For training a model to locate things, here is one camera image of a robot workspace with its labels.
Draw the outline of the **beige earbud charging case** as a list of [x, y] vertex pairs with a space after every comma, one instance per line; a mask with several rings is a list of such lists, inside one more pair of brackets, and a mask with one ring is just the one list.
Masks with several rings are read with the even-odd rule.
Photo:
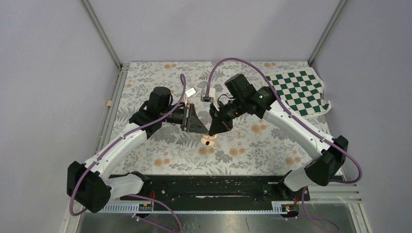
[[205, 146], [213, 146], [216, 142], [217, 135], [204, 134], [201, 138], [201, 143]]

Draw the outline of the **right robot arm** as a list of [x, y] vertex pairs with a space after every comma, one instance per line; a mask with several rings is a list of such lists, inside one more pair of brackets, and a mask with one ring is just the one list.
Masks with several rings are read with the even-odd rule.
[[327, 186], [346, 160], [348, 140], [344, 136], [333, 137], [310, 124], [277, 100], [268, 86], [259, 90], [242, 74], [227, 80], [225, 86], [232, 99], [224, 104], [202, 92], [201, 100], [210, 102], [212, 123], [209, 135], [214, 136], [233, 129], [233, 120], [244, 115], [256, 115], [285, 132], [311, 157], [311, 161], [298, 169], [289, 171], [281, 180], [279, 195], [291, 200], [303, 187], [317, 184]]

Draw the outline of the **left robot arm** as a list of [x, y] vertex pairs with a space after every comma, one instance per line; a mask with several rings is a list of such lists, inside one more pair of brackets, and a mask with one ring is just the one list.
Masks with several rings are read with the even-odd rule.
[[101, 151], [83, 163], [74, 161], [68, 167], [67, 194], [70, 196], [70, 212], [74, 216], [74, 202], [85, 210], [96, 213], [106, 204], [119, 197], [134, 194], [143, 200], [149, 197], [149, 179], [139, 172], [131, 172], [111, 178], [111, 174], [124, 158], [138, 145], [148, 140], [162, 124], [179, 125], [189, 133], [207, 134], [208, 129], [200, 121], [194, 104], [188, 98], [196, 90], [192, 87], [184, 92], [177, 104], [173, 104], [171, 90], [155, 87], [139, 110], [130, 118], [125, 128]]

